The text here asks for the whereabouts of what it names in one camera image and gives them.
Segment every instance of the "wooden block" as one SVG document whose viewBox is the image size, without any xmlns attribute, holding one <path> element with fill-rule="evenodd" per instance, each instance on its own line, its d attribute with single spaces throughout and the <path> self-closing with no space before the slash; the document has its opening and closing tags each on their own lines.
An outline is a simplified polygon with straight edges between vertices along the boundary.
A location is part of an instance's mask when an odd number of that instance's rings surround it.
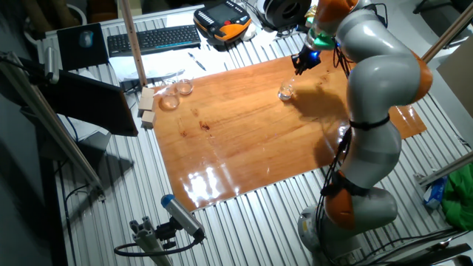
<svg viewBox="0 0 473 266">
<path fill-rule="evenodd" d="M 143 87 L 143 89 L 141 90 L 142 98 L 153 98 L 153 96 L 154 96 L 154 88 Z"/>
<path fill-rule="evenodd" d="M 154 122 L 156 122 L 156 114 L 154 112 L 144 111 L 141 118 L 141 126 L 152 129 Z"/>
<path fill-rule="evenodd" d="M 140 98 L 140 103 L 138 104 L 138 115 L 142 116 L 144 111 L 153 112 L 155 107 L 154 98 Z"/>
</svg>

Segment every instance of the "green cloth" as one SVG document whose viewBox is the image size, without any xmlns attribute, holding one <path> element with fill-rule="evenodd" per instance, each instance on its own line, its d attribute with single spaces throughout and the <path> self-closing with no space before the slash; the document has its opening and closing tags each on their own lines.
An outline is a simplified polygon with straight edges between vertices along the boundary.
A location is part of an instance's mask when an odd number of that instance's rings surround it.
<svg viewBox="0 0 473 266">
<path fill-rule="evenodd" d="M 442 208 L 450 225 L 465 231 L 473 230 L 473 164 L 449 175 Z"/>
</svg>

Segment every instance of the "orange device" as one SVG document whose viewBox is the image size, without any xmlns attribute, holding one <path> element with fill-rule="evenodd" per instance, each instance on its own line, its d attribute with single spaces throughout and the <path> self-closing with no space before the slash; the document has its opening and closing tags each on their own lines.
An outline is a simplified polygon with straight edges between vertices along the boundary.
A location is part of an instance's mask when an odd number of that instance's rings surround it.
<svg viewBox="0 0 473 266">
<path fill-rule="evenodd" d="M 245 33 L 251 18 L 238 4 L 223 1 L 195 10 L 194 23 L 205 37 L 228 43 Z"/>
</svg>

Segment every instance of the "glass cup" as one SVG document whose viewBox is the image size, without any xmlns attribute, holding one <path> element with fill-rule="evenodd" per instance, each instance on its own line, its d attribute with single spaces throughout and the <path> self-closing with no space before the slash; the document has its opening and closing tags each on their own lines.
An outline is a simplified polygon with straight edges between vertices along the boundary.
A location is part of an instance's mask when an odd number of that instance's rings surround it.
<svg viewBox="0 0 473 266">
<path fill-rule="evenodd" d="M 193 78 L 181 79 L 176 83 L 176 86 L 177 86 L 177 91 L 179 91 L 180 94 L 189 95 L 194 89 L 194 79 Z"/>
<path fill-rule="evenodd" d="M 179 91 L 175 83 L 169 84 L 161 89 L 156 95 L 161 96 L 160 108 L 163 110 L 174 110 L 179 106 Z"/>
<path fill-rule="evenodd" d="M 281 100 L 289 100 L 292 96 L 293 96 L 293 93 L 294 93 L 294 88 L 293 88 L 293 85 L 294 85 L 294 78 L 291 78 L 289 80 L 286 80 L 286 81 L 283 81 L 281 83 L 281 86 L 279 87 L 279 91 L 278 91 L 278 97 L 279 99 Z"/>
</svg>

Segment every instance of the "pen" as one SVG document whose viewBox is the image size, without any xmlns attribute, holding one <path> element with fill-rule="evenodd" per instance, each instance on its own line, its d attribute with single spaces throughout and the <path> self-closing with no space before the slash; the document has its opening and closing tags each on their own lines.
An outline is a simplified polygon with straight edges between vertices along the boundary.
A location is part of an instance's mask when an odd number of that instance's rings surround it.
<svg viewBox="0 0 473 266">
<path fill-rule="evenodd" d="M 204 69 L 204 71 L 207 71 L 207 69 L 205 69 L 205 67 L 194 57 L 194 55 L 192 55 L 190 52 L 188 52 L 188 54 L 191 56 L 192 60 L 194 60 L 194 62 L 196 62 L 199 65 L 201 69 Z"/>
</svg>

